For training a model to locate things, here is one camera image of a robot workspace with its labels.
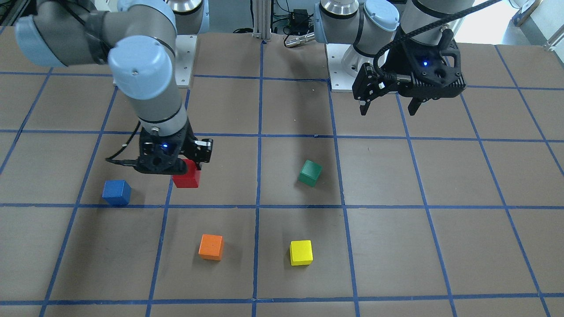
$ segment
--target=black cable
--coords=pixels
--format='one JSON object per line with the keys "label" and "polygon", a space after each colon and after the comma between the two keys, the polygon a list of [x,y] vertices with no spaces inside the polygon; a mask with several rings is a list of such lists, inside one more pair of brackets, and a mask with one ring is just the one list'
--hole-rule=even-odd
{"label": "black cable", "polygon": [[61,7],[63,7],[63,9],[65,9],[70,15],[72,15],[75,20],[82,24],[82,26],[86,25],[86,22],[84,22],[81,17],[79,17],[74,11],[71,10],[71,8],[69,8],[65,0],[57,0],[57,2],[61,5]]}
{"label": "black cable", "polygon": [[253,29],[254,29],[253,0],[250,0],[250,19],[253,21]]}
{"label": "black cable", "polygon": [[419,34],[421,34],[421,33],[424,33],[424,32],[427,32],[427,31],[429,31],[429,30],[432,30],[432,29],[434,29],[434,28],[440,27],[441,25],[450,23],[450,22],[452,22],[452,21],[454,21],[454,20],[461,19],[461,18],[463,18],[463,17],[465,17],[465,16],[467,16],[467,15],[469,15],[469,14],[471,14],[471,13],[474,13],[474,12],[476,12],[476,11],[480,11],[481,9],[487,8],[487,7],[489,7],[489,6],[491,6],[491,5],[495,4],[495,3],[498,3],[498,2],[500,2],[500,1],[501,1],[501,0],[488,0],[488,1],[484,2],[484,3],[482,3],[481,5],[477,5],[477,6],[474,6],[474,7],[470,7],[470,8],[468,8],[468,9],[466,9],[466,10],[462,10],[462,11],[457,12],[457,13],[455,13],[455,14],[448,15],[448,16],[446,16],[446,17],[444,17],[444,18],[442,18],[442,19],[440,19],[440,20],[438,20],[438,21],[436,21],[436,22],[427,24],[427,25],[425,25],[424,27],[420,27],[420,28],[418,28],[418,29],[416,29],[416,30],[413,30],[413,31],[411,31],[411,32],[409,32],[409,33],[407,33],[407,34],[404,34],[404,35],[402,35],[402,36],[396,38],[395,40],[391,41],[390,43],[388,43],[387,45],[385,45],[384,47],[382,47],[382,48],[380,49],[380,51],[378,51],[378,53],[376,53],[376,57],[374,57],[374,60],[372,61],[372,64],[374,65],[374,69],[375,69],[376,73],[378,74],[378,76],[379,76],[380,78],[384,78],[385,74],[384,74],[384,72],[382,71],[382,69],[378,66],[378,59],[379,59],[382,55],[384,55],[384,53],[385,53],[387,50],[389,50],[390,48],[392,48],[392,47],[394,47],[394,46],[396,46],[396,45],[399,45],[399,44],[405,42],[406,40],[408,40],[408,39],[410,39],[410,38],[412,38],[412,37],[414,37],[414,36],[417,36],[417,35],[419,35]]}
{"label": "black cable", "polygon": [[133,137],[135,137],[135,134],[137,133],[137,130],[139,130],[139,127],[141,126],[141,121],[137,122],[137,125],[135,126],[135,129],[133,130],[133,132],[131,133],[131,135],[129,136],[129,139],[127,139],[127,142],[125,142],[119,151],[116,152],[116,154],[110,156],[110,157],[106,157],[106,162],[110,162],[113,164],[117,164],[117,165],[123,165],[122,161],[120,160],[114,160],[114,158],[118,155],[121,154],[121,152],[123,152],[125,150],[125,148],[127,148],[127,146],[129,145],[129,143],[131,143],[131,140],[133,140]]}

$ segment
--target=metal post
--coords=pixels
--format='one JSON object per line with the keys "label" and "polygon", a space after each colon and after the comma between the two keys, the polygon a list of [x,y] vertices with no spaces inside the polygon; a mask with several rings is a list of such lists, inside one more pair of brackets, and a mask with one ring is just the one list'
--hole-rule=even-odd
{"label": "metal post", "polygon": [[270,0],[254,0],[254,28],[253,37],[270,41]]}
{"label": "metal post", "polygon": [[545,51],[554,51],[554,48],[564,38],[564,24],[556,31],[556,33],[548,39],[547,43],[543,46]]}

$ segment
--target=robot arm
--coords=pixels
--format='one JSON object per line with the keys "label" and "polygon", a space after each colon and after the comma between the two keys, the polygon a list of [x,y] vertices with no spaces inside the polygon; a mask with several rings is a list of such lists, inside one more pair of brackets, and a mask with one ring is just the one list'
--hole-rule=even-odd
{"label": "robot arm", "polygon": [[[191,15],[200,23],[189,24],[185,32],[202,29],[201,7]],[[38,0],[37,10],[37,16],[16,23],[24,55],[48,67],[109,64],[116,85],[139,117],[139,157],[111,162],[150,174],[185,174],[180,154],[198,168],[209,162],[213,140],[194,136],[175,84],[177,27],[165,2],[124,0],[118,3],[119,12],[86,12],[65,0]]]}
{"label": "robot arm", "polygon": [[472,7],[474,0],[408,0],[398,23],[397,9],[385,0],[364,5],[322,0],[315,11],[315,37],[322,43],[352,44],[343,62],[358,66],[347,71],[356,77],[352,91],[361,115],[374,99],[397,91],[412,98],[408,110],[413,116],[422,103],[456,97],[466,88],[452,30],[462,17],[500,1]]}

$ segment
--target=yellow block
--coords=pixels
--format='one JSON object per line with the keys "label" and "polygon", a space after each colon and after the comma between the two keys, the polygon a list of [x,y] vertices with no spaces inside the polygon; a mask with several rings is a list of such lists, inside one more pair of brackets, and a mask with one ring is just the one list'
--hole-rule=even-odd
{"label": "yellow block", "polygon": [[311,240],[290,242],[290,264],[310,265],[314,261],[314,253],[311,249]]}

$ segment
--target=wooden block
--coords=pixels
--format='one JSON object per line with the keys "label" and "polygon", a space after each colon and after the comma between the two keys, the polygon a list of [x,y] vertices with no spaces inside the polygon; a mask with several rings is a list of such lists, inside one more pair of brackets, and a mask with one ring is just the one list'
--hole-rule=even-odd
{"label": "wooden block", "polygon": [[223,255],[223,236],[202,235],[198,254],[202,259],[221,261]]}
{"label": "wooden block", "polygon": [[290,264],[292,266],[310,265],[314,261],[311,240],[290,242]]}

